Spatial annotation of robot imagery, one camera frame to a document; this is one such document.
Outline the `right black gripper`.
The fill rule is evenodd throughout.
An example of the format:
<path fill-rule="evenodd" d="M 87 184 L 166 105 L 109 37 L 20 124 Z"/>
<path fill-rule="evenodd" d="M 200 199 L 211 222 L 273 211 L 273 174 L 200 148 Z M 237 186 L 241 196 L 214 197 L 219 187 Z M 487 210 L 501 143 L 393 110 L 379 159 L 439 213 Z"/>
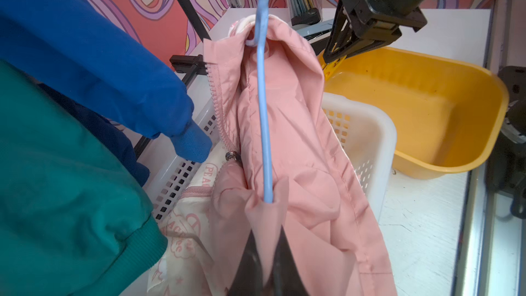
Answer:
<path fill-rule="evenodd" d="M 419 31 L 427 20 L 419 9 L 424 0 L 338 0 L 323 59 L 326 63 L 392 44 L 400 27 Z"/>

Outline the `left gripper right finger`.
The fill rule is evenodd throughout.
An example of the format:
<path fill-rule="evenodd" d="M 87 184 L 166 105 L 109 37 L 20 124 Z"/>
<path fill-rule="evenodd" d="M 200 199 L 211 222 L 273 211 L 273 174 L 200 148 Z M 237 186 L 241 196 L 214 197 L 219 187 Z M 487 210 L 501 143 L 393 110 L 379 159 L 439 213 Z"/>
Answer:
<path fill-rule="evenodd" d="M 283 228 L 280 231 L 272 266 L 272 295 L 308 295 Z"/>

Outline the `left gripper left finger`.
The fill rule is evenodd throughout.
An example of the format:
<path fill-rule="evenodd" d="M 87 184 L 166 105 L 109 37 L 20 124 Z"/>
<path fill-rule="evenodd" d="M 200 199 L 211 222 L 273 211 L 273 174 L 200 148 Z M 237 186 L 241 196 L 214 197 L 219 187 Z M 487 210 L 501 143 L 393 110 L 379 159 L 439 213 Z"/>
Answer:
<path fill-rule="evenodd" d="M 260 296 L 262 294 L 262 265 L 256 239 L 250 232 L 234 281 L 228 296 Z"/>

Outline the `pink printed jacket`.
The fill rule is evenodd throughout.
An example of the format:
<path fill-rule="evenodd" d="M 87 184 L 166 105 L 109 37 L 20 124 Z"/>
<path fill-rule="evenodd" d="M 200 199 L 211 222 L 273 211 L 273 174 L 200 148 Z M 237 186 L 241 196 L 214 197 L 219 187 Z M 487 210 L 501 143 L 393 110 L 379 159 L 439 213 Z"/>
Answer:
<path fill-rule="evenodd" d="M 325 78 L 306 39 L 276 16 L 264 54 L 273 203 L 264 202 L 256 18 L 206 41 L 204 60 L 226 162 L 211 187 L 189 186 L 160 224 L 168 248 L 149 271 L 148 295 L 227 295 L 250 232 L 261 295 L 283 228 L 308 295 L 395 295 L 378 221 L 322 108 Z"/>

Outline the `light blue hanger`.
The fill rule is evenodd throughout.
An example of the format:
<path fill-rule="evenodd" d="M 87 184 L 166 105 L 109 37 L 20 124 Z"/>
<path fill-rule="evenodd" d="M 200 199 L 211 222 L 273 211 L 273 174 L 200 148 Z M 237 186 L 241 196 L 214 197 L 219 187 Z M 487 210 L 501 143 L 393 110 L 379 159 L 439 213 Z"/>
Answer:
<path fill-rule="evenodd" d="M 267 108 L 267 90 L 265 80 L 265 63 L 264 54 L 267 42 L 268 18 L 269 18 L 269 0 L 258 0 L 256 11 L 256 22 L 254 28 L 254 37 L 246 41 L 247 46 L 256 48 L 257 64 L 257 88 L 258 88 L 258 105 L 260 114 L 260 130 L 262 144 L 262 163 L 263 163 L 263 180 L 264 180 L 264 202 L 273 203 L 273 172 L 271 157 L 271 137 L 268 120 Z"/>

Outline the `white perforated plastic basket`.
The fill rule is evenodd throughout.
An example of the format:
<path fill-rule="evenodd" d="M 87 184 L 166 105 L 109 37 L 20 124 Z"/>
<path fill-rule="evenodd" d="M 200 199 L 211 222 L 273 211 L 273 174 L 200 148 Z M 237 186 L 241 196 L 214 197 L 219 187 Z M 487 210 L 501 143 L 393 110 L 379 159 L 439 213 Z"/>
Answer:
<path fill-rule="evenodd" d="M 379 218 L 397 142 L 394 123 L 379 108 L 341 95 L 325 93 L 322 108 L 352 163 L 375 217 Z M 207 101 L 195 120 L 213 144 L 205 163 L 194 163 L 175 155 L 169 148 L 171 141 L 165 136 L 153 141 L 140 156 L 141 163 L 150 167 L 144 189 L 157 221 L 172 211 L 187 187 L 211 187 L 226 162 L 227 148 L 220 140 L 212 100 Z"/>

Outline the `yellow plastic tray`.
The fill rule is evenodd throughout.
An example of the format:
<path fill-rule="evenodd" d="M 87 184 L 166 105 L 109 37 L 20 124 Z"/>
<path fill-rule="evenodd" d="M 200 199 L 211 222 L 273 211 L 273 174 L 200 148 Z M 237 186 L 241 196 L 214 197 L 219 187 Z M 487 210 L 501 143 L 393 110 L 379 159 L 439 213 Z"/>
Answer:
<path fill-rule="evenodd" d="M 490 156 L 508 109 L 505 84 L 467 62 L 385 47 L 322 64 L 325 89 L 384 111 L 397 130 L 393 166 L 430 180 Z"/>

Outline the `green jacket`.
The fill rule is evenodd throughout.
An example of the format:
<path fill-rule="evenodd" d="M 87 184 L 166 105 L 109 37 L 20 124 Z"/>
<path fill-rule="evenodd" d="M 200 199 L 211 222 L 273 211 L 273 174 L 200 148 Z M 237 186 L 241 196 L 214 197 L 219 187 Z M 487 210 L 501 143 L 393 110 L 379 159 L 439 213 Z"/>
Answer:
<path fill-rule="evenodd" d="M 1 64 L 1 294 L 118 295 L 167 250 L 145 191 L 77 119 Z"/>

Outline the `blue red white jacket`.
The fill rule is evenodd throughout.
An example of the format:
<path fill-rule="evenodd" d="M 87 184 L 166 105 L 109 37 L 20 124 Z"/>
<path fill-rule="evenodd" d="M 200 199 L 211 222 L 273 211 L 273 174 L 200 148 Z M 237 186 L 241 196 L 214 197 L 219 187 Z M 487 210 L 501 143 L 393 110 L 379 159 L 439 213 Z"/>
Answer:
<path fill-rule="evenodd" d="M 1 59 L 35 78 L 139 184 L 149 170 L 118 125 L 164 134 L 186 160 L 208 157 L 184 83 L 87 0 L 1 0 Z"/>

